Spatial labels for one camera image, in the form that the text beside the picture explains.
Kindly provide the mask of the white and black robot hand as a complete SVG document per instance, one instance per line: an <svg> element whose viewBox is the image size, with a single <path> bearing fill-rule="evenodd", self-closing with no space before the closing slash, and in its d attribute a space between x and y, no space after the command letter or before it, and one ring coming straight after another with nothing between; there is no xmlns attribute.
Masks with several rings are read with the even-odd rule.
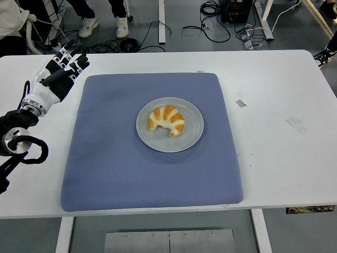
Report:
<svg viewBox="0 0 337 253"><path fill-rule="evenodd" d="M71 50L74 40L67 42L46 65L40 69L31 83L31 89L22 99L20 108L44 116L52 105L62 102L74 85L76 78L89 66L83 53L75 55L80 47Z"/></svg>

